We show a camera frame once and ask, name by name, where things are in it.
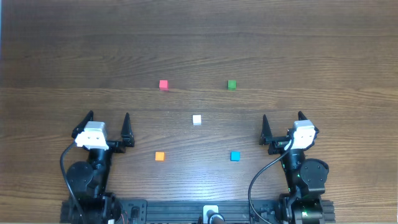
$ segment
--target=pink cube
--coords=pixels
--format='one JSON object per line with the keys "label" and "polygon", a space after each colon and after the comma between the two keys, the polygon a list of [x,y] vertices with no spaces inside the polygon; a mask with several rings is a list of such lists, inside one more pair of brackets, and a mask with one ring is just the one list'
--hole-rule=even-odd
{"label": "pink cube", "polygon": [[169,82],[167,80],[161,80],[159,82],[159,89],[163,91],[169,90]]}

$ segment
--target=small cube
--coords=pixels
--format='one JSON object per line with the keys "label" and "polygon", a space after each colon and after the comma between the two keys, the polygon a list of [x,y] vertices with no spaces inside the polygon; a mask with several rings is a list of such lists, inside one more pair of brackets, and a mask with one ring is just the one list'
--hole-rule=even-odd
{"label": "small cube", "polygon": [[193,115],[192,123],[193,125],[201,125],[201,115]]}
{"label": "small cube", "polygon": [[164,152],[156,152],[155,161],[164,161]]}
{"label": "small cube", "polygon": [[169,82],[167,80],[161,80],[159,82],[159,89],[163,91],[169,90]]}
{"label": "small cube", "polygon": [[236,90],[236,80],[228,80],[228,90]]}
{"label": "small cube", "polygon": [[231,161],[240,161],[241,152],[231,152]]}

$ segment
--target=wooden table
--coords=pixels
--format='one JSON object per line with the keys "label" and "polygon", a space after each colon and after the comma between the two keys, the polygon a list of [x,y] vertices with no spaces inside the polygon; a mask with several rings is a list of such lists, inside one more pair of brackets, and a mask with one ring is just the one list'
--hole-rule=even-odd
{"label": "wooden table", "polygon": [[[397,221],[398,1],[3,0],[2,10],[0,222],[59,221],[59,157],[89,110],[111,139],[130,113],[136,147],[114,156],[108,190],[148,200],[246,200],[275,159],[258,145],[262,115],[283,135],[302,110],[321,131],[307,155],[330,166],[323,198],[336,220]],[[67,166],[86,157],[71,150]],[[282,192],[278,164],[253,197]]]}

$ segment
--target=wooden tabletop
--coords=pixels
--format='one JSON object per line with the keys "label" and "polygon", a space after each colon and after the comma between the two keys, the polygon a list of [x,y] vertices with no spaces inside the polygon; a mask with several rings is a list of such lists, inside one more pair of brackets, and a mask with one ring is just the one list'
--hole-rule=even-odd
{"label": "wooden tabletop", "polygon": [[[397,12],[396,0],[3,0],[0,222],[59,221],[59,157],[89,110],[110,139],[130,113],[136,147],[113,157],[108,190],[148,200],[247,200],[276,158],[258,145],[262,115],[280,136],[302,110],[336,220],[396,222]],[[277,164],[252,196],[285,192]]]}

